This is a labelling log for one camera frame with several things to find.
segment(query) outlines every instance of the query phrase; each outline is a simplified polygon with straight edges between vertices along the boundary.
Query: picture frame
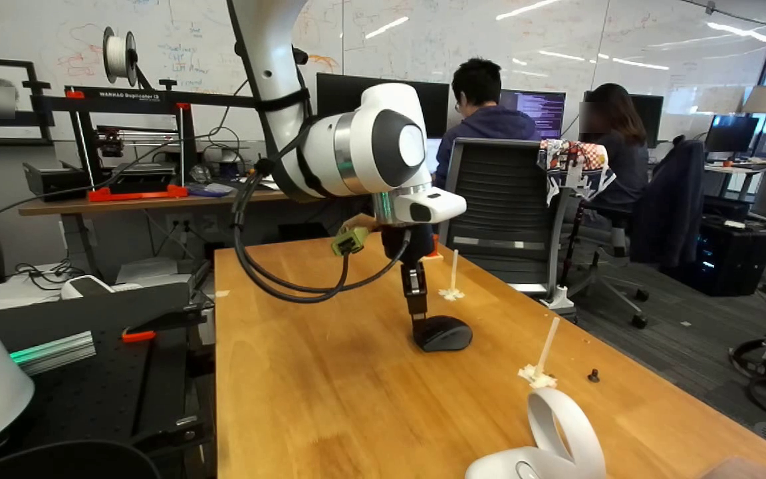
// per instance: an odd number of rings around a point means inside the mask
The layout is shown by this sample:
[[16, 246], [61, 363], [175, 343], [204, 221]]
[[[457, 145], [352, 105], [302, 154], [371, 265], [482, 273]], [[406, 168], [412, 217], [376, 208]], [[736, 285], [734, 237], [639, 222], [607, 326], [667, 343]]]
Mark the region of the picture frame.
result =
[[31, 95], [42, 95], [37, 72], [31, 61], [0, 59], [0, 87], [13, 88], [13, 111], [0, 116], [0, 146], [48, 146], [51, 113], [36, 111]]

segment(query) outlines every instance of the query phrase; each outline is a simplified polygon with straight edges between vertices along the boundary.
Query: person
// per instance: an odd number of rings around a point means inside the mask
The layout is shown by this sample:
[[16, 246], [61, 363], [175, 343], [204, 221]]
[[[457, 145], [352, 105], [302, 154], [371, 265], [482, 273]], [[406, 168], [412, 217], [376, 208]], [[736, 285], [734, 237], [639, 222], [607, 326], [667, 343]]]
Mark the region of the person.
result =
[[648, 183], [648, 149], [644, 122], [632, 97], [617, 84], [604, 84], [587, 96], [581, 115], [584, 136], [608, 151], [608, 166], [616, 179], [593, 203], [633, 206]]
[[459, 66], [451, 82], [455, 109], [463, 121], [446, 131], [439, 142], [434, 185], [445, 188], [451, 148], [457, 138], [499, 140], [540, 140], [532, 118], [522, 112], [499, 106], [501, 67], [483, 58], [472, 58]]

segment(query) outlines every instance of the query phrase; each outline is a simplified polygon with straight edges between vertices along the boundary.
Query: black hair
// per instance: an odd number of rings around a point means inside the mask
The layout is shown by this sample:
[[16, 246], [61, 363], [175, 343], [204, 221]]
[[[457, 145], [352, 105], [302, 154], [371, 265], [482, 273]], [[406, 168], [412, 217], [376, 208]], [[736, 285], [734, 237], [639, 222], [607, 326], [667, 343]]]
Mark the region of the black hair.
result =
[[487, 101], [498, 103], [501, 97], [501, 67], [483, 58], [472, 58], [460, 64], [453, 73], [451, 90], [458, 101], [460, 94], [465, 94], [471, 105], [483, 105]]
[[607, 122], [611, 130], [622, 134], [626, 143], [646, 143], [644, 122], [634, 107], [632, 97], [617, 84], [604, 84], [587, 95], [588, 107]]

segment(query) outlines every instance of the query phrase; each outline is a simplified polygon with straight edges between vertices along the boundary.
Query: whiteboard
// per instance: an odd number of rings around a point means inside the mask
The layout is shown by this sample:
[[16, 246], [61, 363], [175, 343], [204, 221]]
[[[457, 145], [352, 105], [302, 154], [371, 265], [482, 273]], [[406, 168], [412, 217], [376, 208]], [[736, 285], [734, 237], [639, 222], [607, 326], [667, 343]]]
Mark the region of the whiteboard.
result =
[[[766, 0], [718, 0], [717, 6], [766, 21]], [[52, 94], [67, 84], [108, 86], [100, 46], [110, 25], [118, 34], [134, 33], [140, 67], [154, 86], [171, 78], [180, 90], [229, 94], [246, 74], [233, 51], [226, 9], [225, 0], [0, 0], [0, 58], [33, 61]], [[406, 21], [370, 35], [402, 17]], [[763, 66], [766, 42], [758, 36], [766, 36], [766, 27], [706, 15], [678, 0], [310, 0], [294, 30], [295, 45], [310, 54], [301, 70], [313, 106], [317, 72], [450, 82], [460, 63], [485, 57], [502, 66], [504, 88], [566, 92], [566, 137], [577, 137], [584, 91], [603, 82], [662, 94], [663, 140], [707, 130], [706, 112], [737, 109]], [[116, 86], [128, 88], [121, 81]], [[222, 112], [194, 106], [197, 133], [218, 124]], [[174, 127], [171, 117], [92, 118], [95, 124]], [[55, 119], [54, 138], [72, 139], [69, 117]], [[452, 95], [449, 123], [458, 121]], [[244, 140], [262, 139], [252, 111], [232, 109], [226, 125]]]

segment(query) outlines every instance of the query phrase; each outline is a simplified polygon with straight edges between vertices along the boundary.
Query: black computer mouse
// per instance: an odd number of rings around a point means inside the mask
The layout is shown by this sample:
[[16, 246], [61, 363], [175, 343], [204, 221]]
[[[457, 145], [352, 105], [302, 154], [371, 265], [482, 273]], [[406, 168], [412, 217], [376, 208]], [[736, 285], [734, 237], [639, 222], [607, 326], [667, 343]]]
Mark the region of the black computer mouse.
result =
[[451, 316], [431, 316], [413, 321], [413, 340], [427, 353], [460, 351], [471, 343], [471, 327]]

